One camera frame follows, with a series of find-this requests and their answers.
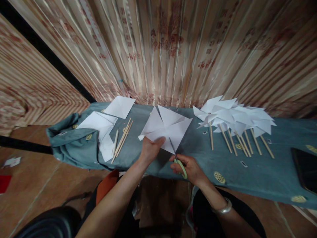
scissors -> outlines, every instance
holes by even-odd
[[[171,141],[170,137],[169,137],[169,141],[171,142],[172,149],[173,149],[173,152],[174,152],[174,155],[175,155],[174,163],[175,163],[175,164],[179,164],[179,165],[181,166],[181,168],[182,168],[182,170],[183,170],[183,172],[184,172],[184,174],[182,174],[182,176],[183,176],[184,179],[187,179],[187,173],[186,173],[186,170],[185,170],[185,168],[184,168],[184,165],[183,165],[183,163],[177,158],[177,155],[176,155],[176,153],[175,153],[175,150],[174,150],[174,147],[173,147],[173,144],[172,144],[172,141]]]

red paper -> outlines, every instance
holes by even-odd
[[[11,177],[12,176],[10,176],[10,175],[8,175],[8,176],[1,176],[0,175],[0,194],[3,194],[6,192],[8,186],[9,186]]]

blue-green cloth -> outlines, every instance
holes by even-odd
[[[101,112],[108,105],[108,102],[93,103],[81,116],[75,113],[48,128],[54,156],[80,168],[127,170],[141,153],[142,141],[139,141],[137,137],[153,107],[134,105],[125,120],[121,118],[117,120],[110,133],[113,141],[117,129],[120,130],[120,140],[123,128],[130,118],[133,120],[133,125],[119,156],[111,164],[111,160],[103,161],[101,152],[98,150],[98,132],[91,129],[72,129],[72,125],[79,125],[93,111]],[[250,130],[248,130],[248,136],[254,152],[252,157],[246,157],[240,149],[237,149],[238,156],[231,154],[221,133],[213,133],[214,150],[212,151],[209,128],[197,129],[201,120],[194,116],[193,109],[179,108],[177,112],[193,120],[176,152],[196,158],[204,173],[215,185],[269,200],[317,209],[317,196],[301,187],[291,155],[291,147],[313,153],[306,145],[317,147],[317,120],[275,118],[277,127],[272,127],[272,135],[263,135],[266,141],[268,139],[272,141],[272,144],[268,145],[275,156],[273,159],[260,138],[257,140],[263,155],[259,155]],[[59,136],[61,131],[67,131],[67,133]],[[86,140],[86,136],[90,133],[93,134],[92,139]],[[235,144],[238,143],[236,137],[233,137],[233,141]],[[183,180],[181,175],[173,174],[170,169],[171,162],[168,161],[170,156],[169,152],[160,150],[158,157],[148,167],[146,173],[165,179]],[[225,184],[216,180],[215,171],[225,178]],[[292,202],[291,198],[298,195],[304,196],[307,201],[305,203]]]

person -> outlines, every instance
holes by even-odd
[[[91,209],[92,211],[85,214],[76,238],[141,236],[138,222],[135,222],[131,212],[133,203],[130,200],[135,196],[135,189],[164,142],[164,137],[156,142],[146,137],[143,139],[139,159]],[[181,154],[177,154],[177,157],[185,166],[188,180],[199,188],[192,206],[197,237],[265,237],[259,219],[245,203],[215,188],[193,157]],[[170,167],[174,173],[182,173],[179,164],[172,163]]]

bamboo skewer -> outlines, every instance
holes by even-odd
[[[242,144],[242,142],[241,142],[241,140],[240,140],[239,135],[238,135],[236,132],[234,132],[234,133],[235,133],[236,137],[238,138],[238,141],[239,141],[239,143],[240,143],[240,146],[241,146],[242,149],[243,149],[243,152],[244,152],[245,156],[248,157],[248,154],[247,154],[247,152],[245,151],[245,148],[244,148],[244,146],[243,146],[243,144]]]
[[[238,154],[237,154],[237,151],[236,151],[236,149],[235,149],[234,142],[233,142],[233,139],[232,139],[232,136],[231,136],[231,133],[230,133],[229,129],[228,129],[228,134],[229,134],[229,137],[230,137],[230,140],[231,140],[231,144],[232,144],[232,147],[233,147],[233,150],[234,150],[234,154],[235,154],[236,156],[238,156]]]
[[[120,142],[119,142],[119,144],[118,144],[118,147],[116,148],[115,155],[113,156],[113,159],[112,159],[111,163],[113,163],[113,161],[115,160],[116,153],[118,152],[119,147],[121,146],[121,143],[122,143],[122,141],[123,141],[123,138],[124,138],[124,136],[125,136],[125,133],[126,133],[126,131],[127,131],[127,128],[128,128],[128,126],[129,126],[130,121],[131,121],[131,118],[130,118],[128,124],[126,125],[126,128],[125,128],[124,133],[122,134],[122,137],[121,137],[121,139],[120,139]]]
[[[243,145],[244,145],[244,147],[245,147],[245,150],[247,151],[249,157],[251,157],[250,151],[249,151],[249,149],[248,149],[248,147],[247,147],[247,144],[245,143],[245,141],[244,141],[244,139],[243,139],[242,134],[241,134],[241,140],[242,140],[242,143],[243,143]]]
[[[256,146],[257,146],[257,148],[258,148],[259,154],[260,154],[260,155],[262,155],[262,152],[261,152],[261,150],[260,150],[260,147],[259,147],[258,141],[257,141],[257,139],[256,139],[256,138],[255,138],[255,136],[254,136],[253,128],[251,128],[251,133],[252,133],[252,136],[253,136],[253,139],[254,139],[255,145],[256,145]]]
[[[121,144],[118,146],[118,150],[117,150],[117,152],[115,153],[115,156],[114,156],[115,158],[118,157],[119,150],[121,149],[121,147],[122,147],[122,145],[123,145],[123,143],[124,143],[124,141],[125,141],[125,138],[126,138],[126,136],[127,136],[127,134],[128,134],[128,131],[129,131],[130,127],[131,127],[131,124],[130,124],[130,125],[127,125],[126,128],[125,128],[125,131],[124,131],[125,133],[124,133],[122,142],[121,142]]]
[[[120,153],[120,151],[121,151],[121,149],[122,149],[122,146],[123,146],[123,144],[124,144],[124,142],[125,142],[126,138],[128,137],[128,134],[129,134],[130,128],[131,128],[131,126],[132,126],[132,123],[133,123],[133,121],[131,121],[130,127],[129,127],[129,129],[128,129],[127,133],[125,134],[125,137],[124,137],[123,143],[121,144],[121,147],[120,147],[120,149],[119,149],[119,151],[118,151],[118,153],[117,153],[117,156],[116,156],[116,157],[118,157],[118,155],[119,155],[119,153]]]
[[[220,127],[220,130],[221,130],[221,132],[222,132],[222,135],[224,136],[224,139],[225,139],[225,141],[226,141],[226,143],[227,143],[227,146],[228,146],[228,148],[229,148],[229,151],[230,151],[230,153],[232,154],[232,151],[231,151],[230,145],[229,145],[229,143],[228,143],[227,137],[226,137],[226,135],[225,135],[225,133],[224,133],[224,131],[223,131],[221,125],[218,124],[218,126]]]
[[[249,148],[250,148],[250,152],[251,154],[253,154],[253,150],[252,150],[252,147],[251,147],[251,144],[250,144],[250,141],[249,141],[249,137],[248,137],[248,133],[246,130],[244,130],[244,134],[245,134],[245,137],[247,139],[247,142],[248,142],[248,145],[249,145]]]
[[[210,140],[211,140],[211,150],[214,150],[214,142],[212,140],[212,129],[211,129],[211,122],[209,122],[210,124]]]
[[[261,139],[262,139],[262,141],[263,141],[265,147],[267,148],[267,151],[270,153],[271,157],[272,157],[273,159],[275,159],[275,157],[274,157],[272,151],[270,150],[270,148],[269,148],[269,146],[267,145],[267,143],[266,143],[265,139],[263,138],[263,136],[260,136],[260,137],[261,137]]]

